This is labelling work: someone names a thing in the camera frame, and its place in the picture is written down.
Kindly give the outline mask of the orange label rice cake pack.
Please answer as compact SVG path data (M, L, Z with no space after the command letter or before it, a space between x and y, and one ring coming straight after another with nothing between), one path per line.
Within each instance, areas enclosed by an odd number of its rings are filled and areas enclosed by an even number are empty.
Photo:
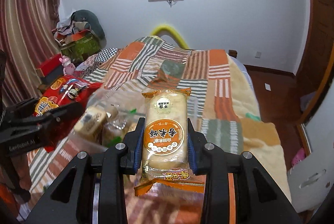
M205 182L190 169L187 100L191 88L144 92L145 129L142 146L142 176L135 196L154 184L178 190L204 192Z

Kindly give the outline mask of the yellow curved bed rail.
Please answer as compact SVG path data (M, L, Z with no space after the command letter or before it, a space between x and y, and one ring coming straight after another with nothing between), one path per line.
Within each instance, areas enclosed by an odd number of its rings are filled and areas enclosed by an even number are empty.
M174 39L174 41L178 44L178 46L182 49L189 49L188 44L182 38L182 36L176 31L173 27L166 24L161 24L156 26L153 31L151 31L151 36L158 36L159 34L166 32L170 37Z

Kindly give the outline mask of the clear bag brown snacks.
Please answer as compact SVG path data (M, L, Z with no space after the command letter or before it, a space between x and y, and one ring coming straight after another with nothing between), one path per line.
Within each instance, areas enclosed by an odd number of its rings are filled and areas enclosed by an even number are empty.
M102 129L102 146L111 147L120 143L128 132L137 126L137 109L121 109L116 115L109 116Z

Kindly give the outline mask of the dark blue box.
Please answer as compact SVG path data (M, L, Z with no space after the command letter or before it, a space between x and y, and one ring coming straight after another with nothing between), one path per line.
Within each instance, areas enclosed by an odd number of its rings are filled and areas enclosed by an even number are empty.
M40 78L41 82L45 85L50 85L54 83L59 77L63 76L63 66L58 66L45 77Z

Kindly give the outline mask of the red gift box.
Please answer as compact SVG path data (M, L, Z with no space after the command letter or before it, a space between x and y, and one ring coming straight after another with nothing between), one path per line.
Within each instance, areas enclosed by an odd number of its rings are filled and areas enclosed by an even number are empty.
M51 71L53 71L58 66L60 66L61 65L60 58L62 58L62 55L60 53L55 54L54 56L52 56L51 58L49 58L48 60L46 60L42 64L40 64L36 68L36 73L37 73L38 77L44 78L48 74L50 74Z

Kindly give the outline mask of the beige biscuit pack with barcode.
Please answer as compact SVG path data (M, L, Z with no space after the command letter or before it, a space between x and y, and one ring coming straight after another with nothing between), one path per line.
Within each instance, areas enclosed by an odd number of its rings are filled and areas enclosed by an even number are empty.
M82 138L93 140L97 138L102 126L106 122L106 112L100 108L90 106L74 125L74 132Z

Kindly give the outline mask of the striped red curtain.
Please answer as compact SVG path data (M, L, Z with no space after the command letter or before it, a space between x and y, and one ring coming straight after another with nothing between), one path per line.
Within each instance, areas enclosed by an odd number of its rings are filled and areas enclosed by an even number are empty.
M52 30L60 0L1 0L1 50L7 56L2 97L5 106L39 97L36 69L59 53Z

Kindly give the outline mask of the patchwork striped bed blanket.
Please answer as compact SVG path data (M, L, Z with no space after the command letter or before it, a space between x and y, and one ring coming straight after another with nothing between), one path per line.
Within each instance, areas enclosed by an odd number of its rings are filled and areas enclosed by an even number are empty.
M276 128L260 118L250 78L224 50L184 50L156 36L142 37L120 50L103 50L77 67L75 76L103 88L132 92L143 101L141 92L150 89L191 88L197 99L197 126L209 142L227 152L249 150L266 168L291 202L286 175L284 151ZM55 151L41 148L28 153L32 176L31 200L17 205L24 218L43 194L43 187L57 175L79 152L75 142L65 138ZM129 223L199 223L200 206L185 205L167 198L148 195L134 196L126 190Z

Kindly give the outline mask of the green patterned box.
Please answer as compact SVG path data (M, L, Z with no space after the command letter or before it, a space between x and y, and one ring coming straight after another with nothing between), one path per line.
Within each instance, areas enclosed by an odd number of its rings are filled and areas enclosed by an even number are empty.
M62 47L61 53L69 57L76 64L87 60L93 54L100 52L100 50L101 47L98 38L92 33L87 33L82 38Z

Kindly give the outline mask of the red blue white snack bag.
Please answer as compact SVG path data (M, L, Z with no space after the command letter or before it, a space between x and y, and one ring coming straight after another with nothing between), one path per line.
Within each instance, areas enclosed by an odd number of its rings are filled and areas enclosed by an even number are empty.
M78 102L82 108L86 108L89 97L101 85L101 83L90 83L87 80L76 78L72 75L64 75L46 89L34 108L33 116L42 116L51 109L73 102ZM52 131L49 144L44 146L44 149L48 153L56 148L59 141L68 136L82 114L83 112L81 111L79 115L74 116L68 122L61 123L60 128Z

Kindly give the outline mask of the pink plush toy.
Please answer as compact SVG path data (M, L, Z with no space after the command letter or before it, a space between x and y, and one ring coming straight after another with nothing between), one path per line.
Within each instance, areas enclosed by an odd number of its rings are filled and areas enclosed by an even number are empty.
M72 75L75 71L75 65L71 62L71 59L65 55L63 55L59 61L63 66L63 74L64 75Z

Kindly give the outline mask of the clear plastic storage box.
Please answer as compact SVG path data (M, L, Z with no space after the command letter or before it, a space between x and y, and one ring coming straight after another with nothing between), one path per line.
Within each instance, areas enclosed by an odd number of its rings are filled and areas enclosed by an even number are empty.
M179 149L186 137L187 119L197 119L197 99L191 88L148 90L145 93L99 89L70 132L79 150L105 151L146 119L144 145L157 155Z

